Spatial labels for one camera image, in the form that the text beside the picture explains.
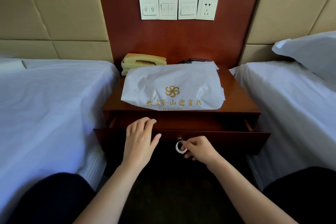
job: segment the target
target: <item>nightstand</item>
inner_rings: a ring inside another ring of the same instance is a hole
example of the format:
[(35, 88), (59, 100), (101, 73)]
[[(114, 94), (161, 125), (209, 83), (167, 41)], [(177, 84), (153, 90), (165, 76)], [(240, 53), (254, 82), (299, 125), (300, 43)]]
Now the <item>nightstand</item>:
[(94, 130), (105, 153), (122, 158), (127, 126), (147, 116), (157, 120), (152, 136), (162, 134), (160, 144), (165, 145), (161, 147), (165, 154), (178, 154), (178, 138), (187, 140), (195, 136), (206, 136), (218, 151), (258, 154), (270, 136), (253, 131), (260, 111), (229, 70), (218, 67), (225, 101), (217, 110), (155, 111), (136, 107), (120, 100), (125, 81), (121, 78), (103, 106), (107, 128)]

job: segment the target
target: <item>white bed sheet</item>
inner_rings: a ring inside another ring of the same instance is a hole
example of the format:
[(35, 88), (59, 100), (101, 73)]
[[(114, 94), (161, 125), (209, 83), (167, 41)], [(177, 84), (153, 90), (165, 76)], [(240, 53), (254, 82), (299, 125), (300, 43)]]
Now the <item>white bed sheet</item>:
[(271, 132), (248, 157), (261, 190), (307, 167), (336, 171), (336, 85), (297, 62), (248, 63), (235, 78), (262, 111), (257, 129)]
[(0, 75), (0, 223), (36, 181), (83, 169), (120, 78), (106, 61), (23, 61), (27, 70)]

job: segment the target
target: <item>electrical socket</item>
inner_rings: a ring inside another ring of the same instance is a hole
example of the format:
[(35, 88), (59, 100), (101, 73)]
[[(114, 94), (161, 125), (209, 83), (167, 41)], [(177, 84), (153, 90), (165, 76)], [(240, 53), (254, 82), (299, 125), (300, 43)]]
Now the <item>electrical socket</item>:
[(215, 19), (218, 0), (198, 0), (197, 20)]

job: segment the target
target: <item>metal ring handle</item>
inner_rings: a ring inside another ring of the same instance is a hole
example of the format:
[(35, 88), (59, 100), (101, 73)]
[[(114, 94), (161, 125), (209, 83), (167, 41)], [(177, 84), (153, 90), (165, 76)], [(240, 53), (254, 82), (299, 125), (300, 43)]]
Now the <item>metal ring handle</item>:
[(176, 151), (177, 151), (178, 153), (183, 154), (183, 153), (185, 153), (185, 152), (187, 151), (187, 149), (184, 149), (184, 151), (181, 151), (181, 150), (178, 148), (179, 143), (182, 143), (182, 141), (179, 141), (179, 142), (176, 143), (175, 149), (176, 149)]

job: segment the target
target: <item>beige telephone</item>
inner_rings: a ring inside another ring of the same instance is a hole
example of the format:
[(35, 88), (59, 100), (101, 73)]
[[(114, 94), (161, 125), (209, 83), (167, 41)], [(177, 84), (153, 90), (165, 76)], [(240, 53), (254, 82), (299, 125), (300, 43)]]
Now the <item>beige telephone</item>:
[(158, 65), (167, 65), (166, 58), (147, 54), (129, 53), (121, 62), (121, 67), (123, 68), (121, 75), (125, 76), (128, 70), (133, 68)]

